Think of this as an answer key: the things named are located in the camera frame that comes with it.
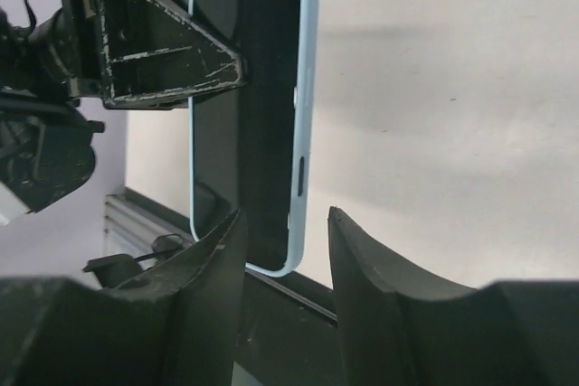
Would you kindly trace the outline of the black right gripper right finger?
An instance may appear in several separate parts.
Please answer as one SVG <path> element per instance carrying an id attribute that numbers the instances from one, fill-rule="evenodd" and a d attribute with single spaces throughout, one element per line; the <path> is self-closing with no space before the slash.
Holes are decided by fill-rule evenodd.
<path id="1" fill-rule="evenodd" d="M 471 288 L 417 266 L 334 207 L 327 218 L 350 385 L 575 385 L 578 284 Z"/>

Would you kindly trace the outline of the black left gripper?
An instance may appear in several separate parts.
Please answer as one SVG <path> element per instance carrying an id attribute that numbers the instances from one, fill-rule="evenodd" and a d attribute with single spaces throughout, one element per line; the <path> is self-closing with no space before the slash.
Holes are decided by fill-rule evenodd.
<path id="1" fill-rule="evenodd" d="M 110 109 L 173 108 L 245 82 L 243 57 L 188 0 L 62 0 L 56 65 L 75 97 Z"/>

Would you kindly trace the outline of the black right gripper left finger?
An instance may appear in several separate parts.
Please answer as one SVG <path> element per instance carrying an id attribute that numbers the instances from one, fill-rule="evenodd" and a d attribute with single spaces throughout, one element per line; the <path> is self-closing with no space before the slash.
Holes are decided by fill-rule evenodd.
<path id="1" fill-rule="evenodd" d="M 228 385 L 248 245 L 243 212 L 117 287 L 1 282 L 4 385 Z"/>

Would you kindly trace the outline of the light blue phone case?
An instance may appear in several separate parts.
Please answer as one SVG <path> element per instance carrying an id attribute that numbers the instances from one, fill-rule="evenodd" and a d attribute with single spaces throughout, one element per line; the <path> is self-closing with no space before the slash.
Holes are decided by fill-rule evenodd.
<path id="1" fill-rule="evenodd" d="M 193 16 L 193 0 L 189 0 L 188 11 Z M 277 271 L 258 268 L 248 263 L 246 266 L 262 275 L 279 278 L 289 274 L 301 262 L 304 250 L 308 199 L 308 169 L 311 148 L 312 110 L 316 68 L 318 34 L 318 0 L 300 0 L 299 12 L 299 49 L 298 75 L 294 89 L 294 142 L 291 172 L 290 208 L 288 218 L 289 245 L 283 268 Z M 195 234 L 193 228 L 193 158 L 192 158 L 192 106 L 195 97 L 189 101 L 189 179 L 190 179 L 190 231 L 196 240 L 202 238 Z"/>

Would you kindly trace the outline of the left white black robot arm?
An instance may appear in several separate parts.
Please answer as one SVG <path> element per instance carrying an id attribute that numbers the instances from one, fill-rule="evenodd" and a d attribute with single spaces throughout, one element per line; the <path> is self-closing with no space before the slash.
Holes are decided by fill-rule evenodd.
<path id="1" fill-rule="evenodd" d="M 241 54 L 186 0 L 61 0 L 45 22 L 1 21 L 1 219 L 39 212 L 83 186 L 112 110 L 170 110 L 245 82 Z"/>

